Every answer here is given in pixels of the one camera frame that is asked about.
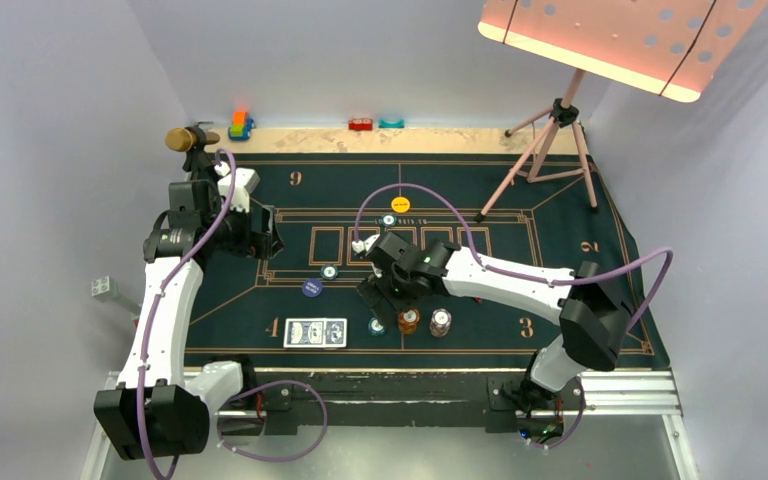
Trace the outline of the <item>pink blue chip stack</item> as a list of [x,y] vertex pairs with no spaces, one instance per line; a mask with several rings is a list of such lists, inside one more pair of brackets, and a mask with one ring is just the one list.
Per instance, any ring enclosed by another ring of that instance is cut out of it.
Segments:
[[446,336],[452,325],[451,313],[443,308],[439,308],[433,311],[430,317],[429,330],[434,337]]

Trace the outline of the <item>yellow dealer button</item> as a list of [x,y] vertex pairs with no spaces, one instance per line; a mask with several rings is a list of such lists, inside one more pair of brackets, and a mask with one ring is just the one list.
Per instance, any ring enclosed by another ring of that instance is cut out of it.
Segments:
[[390,207],[393,212],[404,214],[410,211],[411,201],[405,196],[396,196],[391,200]]

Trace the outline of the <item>orange red chip stack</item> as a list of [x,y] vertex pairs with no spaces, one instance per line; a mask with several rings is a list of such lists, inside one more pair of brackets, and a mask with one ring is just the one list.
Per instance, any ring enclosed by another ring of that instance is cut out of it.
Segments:
[[414,334],[420,323],[420,312],[416,308],[404,310],[398,314],[397,325],[404,335]]

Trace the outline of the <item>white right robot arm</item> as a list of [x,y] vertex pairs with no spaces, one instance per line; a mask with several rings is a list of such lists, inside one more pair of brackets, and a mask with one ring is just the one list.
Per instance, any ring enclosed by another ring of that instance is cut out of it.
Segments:
[[611,372],[618,364],[631,308],[593,262],[542,269],[452,242],[422,249],[392,231],[356,239],[351,250],[372,266],[356,290],[384,323],[437,295],[498,303],[558,326],[558,336],[530,360],[516,392],[522,405],[544,407],[582,372]]

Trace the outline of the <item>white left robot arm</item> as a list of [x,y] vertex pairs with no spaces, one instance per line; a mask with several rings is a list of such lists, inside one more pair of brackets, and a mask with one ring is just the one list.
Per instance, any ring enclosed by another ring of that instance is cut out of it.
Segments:
[[197,454],[209,440],[218,410],[244,409],[257,399],[258,382],[245,354],[220,356],[193,379],[184,376],[184,350],[193,306],[207,261],[215,252],[270,259],[283,247],[274,216],[260,210],[261,228],[248,213],[219,206],[160,214],[143,246],[143,311],[116,384],[97,392],[96,419],[118,455],[142,460]]

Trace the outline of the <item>purple small blind button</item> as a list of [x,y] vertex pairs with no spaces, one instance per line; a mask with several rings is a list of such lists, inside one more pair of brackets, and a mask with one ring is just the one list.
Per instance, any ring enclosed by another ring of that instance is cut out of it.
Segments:
[[319,278],[306,279],[301,287],[302,293],[308,298],[316,298],[323,292],[324,285]]

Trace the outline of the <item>green blue chip stack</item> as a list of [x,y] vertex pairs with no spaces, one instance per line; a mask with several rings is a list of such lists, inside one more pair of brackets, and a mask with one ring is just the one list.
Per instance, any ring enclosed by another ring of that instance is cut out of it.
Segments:
[[372,336],[382,336],[386,333],[386,327],[377,318],[371,318],[368,322],[368,332]]

